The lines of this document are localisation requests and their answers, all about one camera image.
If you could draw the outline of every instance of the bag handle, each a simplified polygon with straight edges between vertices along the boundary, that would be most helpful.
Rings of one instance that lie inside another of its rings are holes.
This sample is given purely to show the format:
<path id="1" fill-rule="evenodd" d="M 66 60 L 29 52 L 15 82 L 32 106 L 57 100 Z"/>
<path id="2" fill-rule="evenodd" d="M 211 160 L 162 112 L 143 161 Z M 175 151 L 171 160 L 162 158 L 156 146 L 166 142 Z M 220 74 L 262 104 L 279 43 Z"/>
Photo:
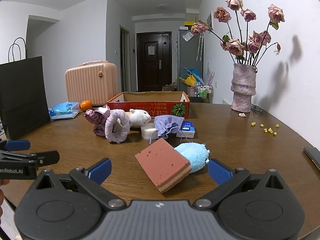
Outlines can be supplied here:
<path id="1" fill-rule="evenodd" d="M 91 65 L 91 64 L 97 64 L 97 63 L 103 63 L 103 62 L 109 63 L 106 60 L 95 60 L 95 61 L 89 61 L 89 62 L 83 63 L 83 64 L 79 65 L 78 67 L 87 66 L 87 65 Z"/>
<path id="2" fill-rule="evenodd" d="M 10 59 L 9 59 L 9 54 L 10 54 L 10 49 L 12 48 L 12 58 L 13 58 L 13 61 L 14 61 L 14 55 L 13 55 L 13 47 L 17 45 L 18 48 L 19 48 L 19 52 L 20 52 L 20 60 L 21 60 L 21 49 L 20 49 L 20 46 L 17 44 L 17 43 L 14 43 L 10 46 L 9 48 L 9 51 L 8 51 L 8 62 L 10 62 Z"/>
<path id="3" fill-rule="evenodd" d="M 22 40 L 23 40 L 26 58 L 28 58 L 26 42 L 25 42 L 24 38 L 18 37 L 18 38 L 16 38 L 16 39 L 14 40 L 13 44 L 12 44 L 12 45 L 10 46 L 10 48 L 9 48 L 9 51 L 8 51 L 8 62 L 10 62 L 9 54 L 10 54 L 10 49 L 11 49 L 11 47 L 12 47 L 12 58 L 13 58 L 13 61 L 14 61 L 13 47 L 14 47 L 15 45 L 17 45 L 18 48 L 19 48 L 19 51 L 20 51 L 20 60 L 21 60 L 21 49 L 20 49 L 19 44 L 16 43 L 16 41 L 17 41 L 18 39 L 22 39 Z"/>

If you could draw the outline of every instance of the refrigerator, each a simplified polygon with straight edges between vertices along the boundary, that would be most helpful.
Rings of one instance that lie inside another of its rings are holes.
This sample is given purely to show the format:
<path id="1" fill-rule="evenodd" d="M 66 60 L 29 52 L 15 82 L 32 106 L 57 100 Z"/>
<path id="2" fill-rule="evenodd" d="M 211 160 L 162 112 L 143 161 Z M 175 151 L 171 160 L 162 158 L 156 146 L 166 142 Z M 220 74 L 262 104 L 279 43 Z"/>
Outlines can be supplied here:
<path id="1" fill-rule="evenodd" d="M 198 46 L 199 46 L 199 34 L 194 34 L 194 36 L 189 40 L 185 41 L 183 36 L 190 32 L 189 30 L 178 30 L 178 83 L 177 91 L 184 91 L 187 93 L 187 87 L 179 79 L 185 73 L 188 73 L 183 68 L 194 68 L 197 69 L 203 78 L 203 56 L 200 61 L 200 55 L 197 60 Z"/>

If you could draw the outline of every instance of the smartphone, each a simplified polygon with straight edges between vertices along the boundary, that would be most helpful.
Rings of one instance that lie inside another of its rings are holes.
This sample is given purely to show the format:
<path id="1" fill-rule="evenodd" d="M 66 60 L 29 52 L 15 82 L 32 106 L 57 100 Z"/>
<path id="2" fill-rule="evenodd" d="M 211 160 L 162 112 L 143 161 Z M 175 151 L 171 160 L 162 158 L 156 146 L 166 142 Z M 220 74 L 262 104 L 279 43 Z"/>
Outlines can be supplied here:
<path id="1" fill-rule="evenodd" d="M 320 171 L 320 152 L 315 147 L 304 147 L 303 151 L 308 155 L 308 157 L 313 161 L 315 166 Z"/>

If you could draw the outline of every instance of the pink ceramic vase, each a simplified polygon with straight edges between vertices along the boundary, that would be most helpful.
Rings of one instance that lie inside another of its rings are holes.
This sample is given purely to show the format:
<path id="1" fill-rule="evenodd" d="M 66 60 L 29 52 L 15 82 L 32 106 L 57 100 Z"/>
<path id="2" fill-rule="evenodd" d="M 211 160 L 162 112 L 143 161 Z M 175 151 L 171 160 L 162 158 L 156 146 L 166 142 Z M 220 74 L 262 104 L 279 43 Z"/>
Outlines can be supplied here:
<path id="1" fill-rule="evenodd" d="M 241 113 L 251 110 L 251 98 L 256 94 L 256 68 L 245 64 L 233 64 L 231 91 L 233 102 L 231 108 Z"/>

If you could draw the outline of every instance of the orange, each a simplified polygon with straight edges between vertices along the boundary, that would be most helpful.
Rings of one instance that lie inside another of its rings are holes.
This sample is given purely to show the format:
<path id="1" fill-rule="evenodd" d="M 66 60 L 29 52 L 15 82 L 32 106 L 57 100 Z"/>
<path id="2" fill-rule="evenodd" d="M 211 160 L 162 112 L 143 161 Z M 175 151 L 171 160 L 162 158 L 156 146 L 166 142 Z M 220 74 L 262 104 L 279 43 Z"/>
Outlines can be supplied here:
<path id="1" fill-rule="evenodd" d="M 89 110 L 90 108 L 92 108 L 92 104 L 89 100 L 85 100 L 80 104 L 80 109 L 84 112 Z"/>

